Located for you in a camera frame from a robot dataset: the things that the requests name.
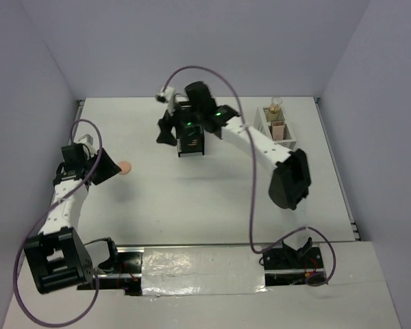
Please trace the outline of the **gold liquid foundation bottle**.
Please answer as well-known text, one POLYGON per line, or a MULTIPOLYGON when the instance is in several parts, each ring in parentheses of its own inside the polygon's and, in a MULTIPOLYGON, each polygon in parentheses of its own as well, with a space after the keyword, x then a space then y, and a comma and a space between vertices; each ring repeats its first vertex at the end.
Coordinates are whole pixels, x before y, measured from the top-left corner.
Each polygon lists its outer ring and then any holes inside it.
POLYGON ((271 104, 269 106, 269 112, 272 114, 277 114, 281 110, 282 98, 272 97, 271 104))

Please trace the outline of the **pink palette case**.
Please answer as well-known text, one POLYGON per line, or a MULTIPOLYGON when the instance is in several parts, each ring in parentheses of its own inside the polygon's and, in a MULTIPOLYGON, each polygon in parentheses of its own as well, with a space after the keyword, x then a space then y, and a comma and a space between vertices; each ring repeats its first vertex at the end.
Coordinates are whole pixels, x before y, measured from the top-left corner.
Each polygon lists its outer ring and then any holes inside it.
POLYGON ((271 136, 274 141, 282 141, 284 139, 286 124, 284 121, 271 122, 271 136))

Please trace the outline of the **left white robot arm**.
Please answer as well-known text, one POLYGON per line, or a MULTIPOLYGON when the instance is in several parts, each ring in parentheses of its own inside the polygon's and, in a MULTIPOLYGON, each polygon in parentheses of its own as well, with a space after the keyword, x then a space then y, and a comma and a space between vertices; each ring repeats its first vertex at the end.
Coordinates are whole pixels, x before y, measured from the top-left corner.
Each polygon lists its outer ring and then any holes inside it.
POLYGON ((34 283, 47 294, 92 280, 92 261, 76 232, 83 203, 92 184, 98 185, 121 172, 106 151, 92 171, 98 151, 89 135, 61 148, 63 161, 57 168, 53 203, 41 229, 24 244, 34 283))

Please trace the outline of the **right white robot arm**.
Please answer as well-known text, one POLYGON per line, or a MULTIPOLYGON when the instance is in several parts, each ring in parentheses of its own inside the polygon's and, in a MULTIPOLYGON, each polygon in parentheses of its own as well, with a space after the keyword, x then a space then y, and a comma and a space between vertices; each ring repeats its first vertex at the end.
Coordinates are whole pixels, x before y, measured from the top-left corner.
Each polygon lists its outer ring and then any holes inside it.
POLYGON ((168 86, 156 93, 156 101, 167 106, 158 121, 157 142, 178 147, 181 136, 199 126, 250 155, 254 167, 262 166, 271 175, 268 195, 280 209, 287 230, 277 242, 285 250, 284 260, 289 267, 301 267, 312 247, 299 205, 308 196, 311 185, 306 153, 274 143, 245 123, 241 111, 217 104, 203 82, 187 85, 185 94, 186 100, 178 101, 175 89, 168 86))

